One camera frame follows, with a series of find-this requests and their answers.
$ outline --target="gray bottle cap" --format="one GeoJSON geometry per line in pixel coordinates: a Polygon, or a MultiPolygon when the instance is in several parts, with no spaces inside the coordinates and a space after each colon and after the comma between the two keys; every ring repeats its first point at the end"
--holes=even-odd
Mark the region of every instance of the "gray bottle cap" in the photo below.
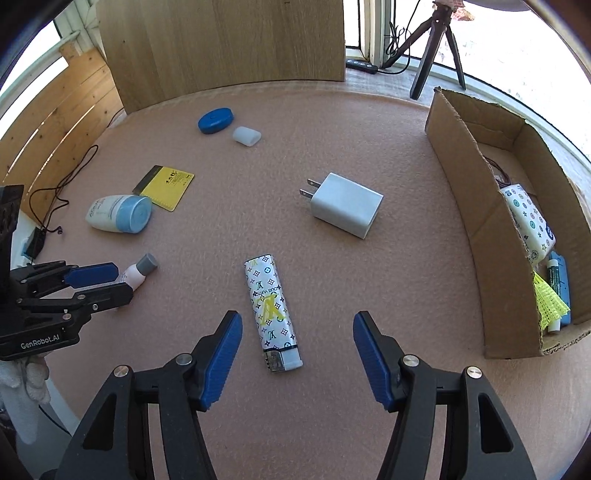
{"type": "Polygon", "coordinates": [[[135,264],[135,268],[137,268],[138,272],[140,272],[144,277],[147,277],[154,270],[156,270],[157,266],[158,262],[152,254],[145,254],[141,260],[135,264]]]}

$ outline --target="blue gripper pad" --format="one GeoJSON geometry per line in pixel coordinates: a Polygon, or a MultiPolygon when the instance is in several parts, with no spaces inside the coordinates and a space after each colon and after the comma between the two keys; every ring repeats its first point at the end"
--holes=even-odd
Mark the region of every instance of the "blue gripper pad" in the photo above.
{"type": "Polygon", "coordinates": [[[368,376],[369,386],[374,392],[377,402],[390,411],[394,408],[394,396],[391,391],[390,371],[379,352],[379,349],[369,333],[369,329],[358,313],[353,319],[353,340],[363,362],[365,374],[368,376]]]}
{"type": "Polygon", "coordinates": [[[222,395],[223,386],[228,373],[230,373],[241,340],[242,317],[235,313],[230,325],[218,341],[216,351],[203,374],[204,386],[200,399],[203,411],[208,410],[212,403],[218,401],[222,395]]]}
{"type": "Polygon", "coordinates": [[[82,288],[115,281],[117,277],[119,277],[119,269],[111,262],[73,268],[64,275],[64,280],[70,287],[82,288]]]}

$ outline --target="yellow shuttlecock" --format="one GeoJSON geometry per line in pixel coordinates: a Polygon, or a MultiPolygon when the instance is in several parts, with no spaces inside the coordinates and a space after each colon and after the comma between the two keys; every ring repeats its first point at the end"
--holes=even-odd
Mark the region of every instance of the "yellow shuttlecock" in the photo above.
{"type": "Polygon", "coordinates": [[[544,330],[550,322],[561,319],[570,308],[536,272],[534,272],[534,288],[541,316],[540,328],[544,330]]]}

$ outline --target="table surface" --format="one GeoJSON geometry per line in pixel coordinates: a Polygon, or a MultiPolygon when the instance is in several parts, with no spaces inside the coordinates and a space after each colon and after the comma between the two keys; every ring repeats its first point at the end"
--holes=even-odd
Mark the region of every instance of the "table surface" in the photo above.
{"type": "MultiPolygon", "coordinates": [[[[111,370],[163,365],[213,332],[225,311],[244,334],[221,399],[200,415],[218,478],[372,479],[395,416],[374,401],[352,339],[369,310],[382,332],[432,366],[478,365],[517,427],[540,480],[554,478],[587,435],[591,341],[545,358],[487,361],[470,246],[443,170],[424,133],[426,107],[342,90],[270,83],[202,92],[136,112],[109,128],[69,185],[39,262],[114,261],[151,252],[160,262],[128,307],[93,317],[80,343],[49,355],[51,377],[81,417],[111,370]],[[202,135],[196,121],[228,106],[231,128],[202,135]],[[246,148],[238,125],[262,132],[246,148]],[[154,165],[195,173],[177,209],[155,208],[138,235],[101,232],[93,200],[129,193],[154,165]],[[298,194],[334,171],[384,195],[360,240],[315,219],[298,194]],[[242,263],[275,256],[304,366],[271,374],[242,263]]],[[[157,408],[152,443],[166,478],[157,408]]],[[[445,412],[438,407],[427,478],[438,478],[445,412]]]]}

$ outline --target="window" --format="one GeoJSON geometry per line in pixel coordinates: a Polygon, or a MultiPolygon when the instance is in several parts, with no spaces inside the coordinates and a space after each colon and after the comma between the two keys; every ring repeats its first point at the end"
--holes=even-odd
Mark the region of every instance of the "window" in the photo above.
{"type": "Polygon", "coordinates": [[[361,48],[359,1],[343,0],[345,10],[345,45],[349,48],[361,48]]]}
{"type": "MultiPolygon", "coordinates": [[[[8,89],[8,87],[14,83],[18,76],[29,68],[41,55],[49,50],[53,45],[60,41],[60,36],[53,24],[50,23],[43,30],[41,30],[37,36],[31,41],[27,49],[18,59],[16,65],[8,75],[8,78],[2,89],[0,90],[0,100],[2,94],[8,89]]],[[[20,96],[14,101],[14,103],[8,108],[6,113],[0,118],[0,139],[4,136],[4,133],[10,128],[12,123],[16,120],[18,115],[25,109],[31,100],[42,91],[45,86],[52,81],[62,70],[68,66],[65,59],[60,58],[54,62],[47,70],[37,77],[32,84],[30,84],[20,96]]]]}
{"type": "MultiPolygon", "coordinates": [[[[533,12],[465,4],[475,19],[451,23],[464,72],[524,102],[591,157],[591,85],[560,37],[533,12]]],[[[407,26],[415,5],[397,2],[399,27],[407,26]]],[[[432,13],[433,4],[420,0],[410,32],[432,13]]],[[[423,55],[427,39],[428,33],[415,42],[412,56],[423,55]]],[[[435,61],[454,68],[445,37],[435,61]]]]}

